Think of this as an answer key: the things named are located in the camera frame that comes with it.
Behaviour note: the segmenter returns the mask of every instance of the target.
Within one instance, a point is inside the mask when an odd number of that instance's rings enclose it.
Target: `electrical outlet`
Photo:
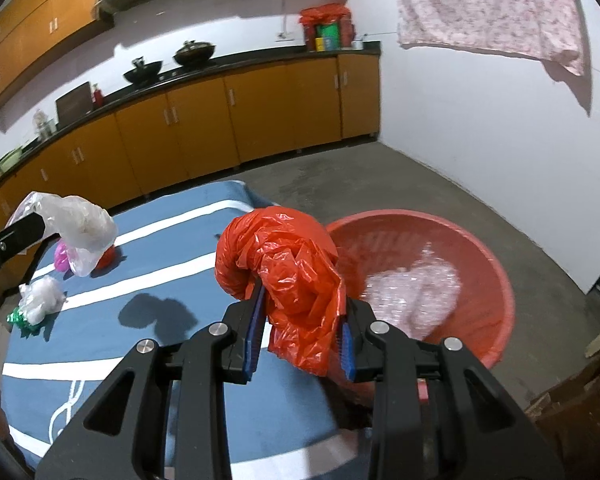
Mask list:
[[[293,41],[294,40],[294,35],[291,32],[279,32],[278,35],[276,36],[276,42],[280,42],[280,41]]]

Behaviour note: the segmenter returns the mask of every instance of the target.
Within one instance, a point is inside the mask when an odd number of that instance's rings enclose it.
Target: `black countertop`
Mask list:
[[[276,48],[264,48],[262,50],[251,50],[249,52],[240,52],[238,54],[229,54],[228,56],[214,57],[209,62],[198,70],[185,70],[184,68],[177,68],[174,70],[167,70],[162,72],[158,76],[158,81],[145,86],[144,88],[138,88],[134,85],[129,85],[120,90],[117,90],[104,98],[104,105],[89,114],[86,114],[80,120],[75,121],[67,126],[61,126],[61,128],[54,134],[50,139],[40,142],[33,149],[25,152],[18,163],[7,170],[0,176],[0,183],[8,176],[16,173],[18,168],[27,160],[37,155],[40,151],[44,150],[49,144],[55,142],[60,137],[70,133],[76,128],[83,126],[97,118],[106,114],[113,113],[117,108],[122,107],[125,104],[133,101],[151,96],[152,94],[166,91],[169,88],[195,81],[196,79],[209,77],[213,75],[219,75],[230,70],[236,70],[239,68],[247,68],[250,66],[257,66],[265,63],[272,63],[277,61],[295,60],[295,59],[317,59],[321,57],[335,57],[338,54],[366,54],[369,56],[380,56],[380,42],[379,41],[365,41],[363,50],[330,50],[326,52],[308,52],[304,45],[294,46],[281,46]]]

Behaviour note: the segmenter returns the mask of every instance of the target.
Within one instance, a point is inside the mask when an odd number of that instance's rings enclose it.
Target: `bed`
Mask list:
[[[33,279],[57,278],[67,301],[39,334],[13,329],[2,375],[11,435],[32,468],[138,340],[173,344],[222,318],[235,300],[214,277],[218,235],[233,218],[269,204],[230,181],[137,206],[114,217],[115,263],[86,278],[54,270],[55,245],[48,248]],[[318,379],[266,348],[253,381],[226,384],[225,400],[235,479],[366,478],[368,457],[359,452],[366,434],[339,430]],[[171,410],[166,478],[174,475],[175,417]]]

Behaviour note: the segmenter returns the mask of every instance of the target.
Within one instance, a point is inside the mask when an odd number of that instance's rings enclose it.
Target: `gray floor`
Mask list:
[[[447,218],[498,257],[516,296],[516,324],[496,377],[521,406],[578,371],[600,332],[600,298],[585,296],[525,235],[435,172],[372,142],[298,156],[232,178],[327,223],[380,208]]]

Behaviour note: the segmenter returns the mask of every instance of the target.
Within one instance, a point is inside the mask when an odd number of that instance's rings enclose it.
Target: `orange plastic bag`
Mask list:
[[[300,11],[303,25],[328,25],[337,22],[343,16],[351,17],[351,11],[343,4],[325,4],[319,7],[309,7]]]
[[[234,219],[224,230],[216,249],[216,280],[243,300],[259,276],[269,293],[269,351],[324,376],[346,306],[337,259],[331,237],[314,218],[270,206]]]

